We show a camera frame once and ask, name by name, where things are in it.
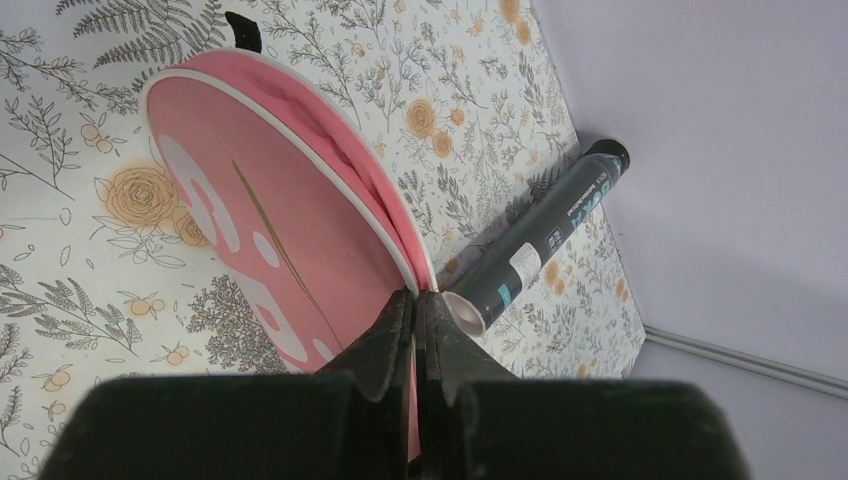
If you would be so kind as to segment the black shuttlecock tube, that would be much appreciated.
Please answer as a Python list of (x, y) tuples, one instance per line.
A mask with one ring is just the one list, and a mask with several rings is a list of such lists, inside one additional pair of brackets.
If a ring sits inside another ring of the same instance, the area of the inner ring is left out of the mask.
[(470, 336), (485, 333), (530, 287), (629, 166), (626, 147), (613, 139), (596, 141), (575, 160), (540, 201), (443, 293), (460, 330)]

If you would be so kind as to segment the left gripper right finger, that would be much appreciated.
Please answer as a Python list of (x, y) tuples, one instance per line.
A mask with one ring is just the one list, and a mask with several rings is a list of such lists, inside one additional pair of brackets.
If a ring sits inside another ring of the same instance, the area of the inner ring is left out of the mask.
[(747, 479), (722, 410), (669, 380), (521, 379), (442, 294), (415, 313), (424, 479)]

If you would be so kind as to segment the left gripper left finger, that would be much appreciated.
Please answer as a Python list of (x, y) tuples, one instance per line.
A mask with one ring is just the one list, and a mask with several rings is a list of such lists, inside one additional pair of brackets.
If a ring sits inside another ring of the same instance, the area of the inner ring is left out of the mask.
[(312, 374), (138, 376), (93, 388), (44, 479), (404, 479), (412, 293)]

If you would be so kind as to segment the pink racket bag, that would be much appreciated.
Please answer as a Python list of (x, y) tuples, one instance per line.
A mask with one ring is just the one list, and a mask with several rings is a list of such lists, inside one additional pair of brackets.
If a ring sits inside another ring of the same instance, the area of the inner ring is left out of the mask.
[(395, 291), (435, 287), (379, 154), (293, 68), (211, 50), (157, 73), (141, 104), (189, 213), (288, 367), (319, 370)]

